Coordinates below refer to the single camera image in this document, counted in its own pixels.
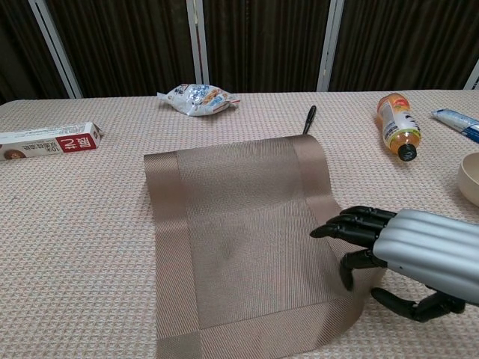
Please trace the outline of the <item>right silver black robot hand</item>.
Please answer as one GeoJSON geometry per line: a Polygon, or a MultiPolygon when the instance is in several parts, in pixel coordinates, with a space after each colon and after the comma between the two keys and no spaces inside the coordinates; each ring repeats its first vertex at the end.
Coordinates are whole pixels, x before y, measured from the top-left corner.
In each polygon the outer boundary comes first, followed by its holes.
{"type": "Polygon", "coordinates": [[[312,230],[359,247],[344,254],[339,275],[346,290],[358,269],[389,269],[433,291],[421,301],[374,287],[371,296],[399,316],[428,322],[478,305],[478,225],[414,209],[390,212],[369,206],[346,208],[312,230]]]}

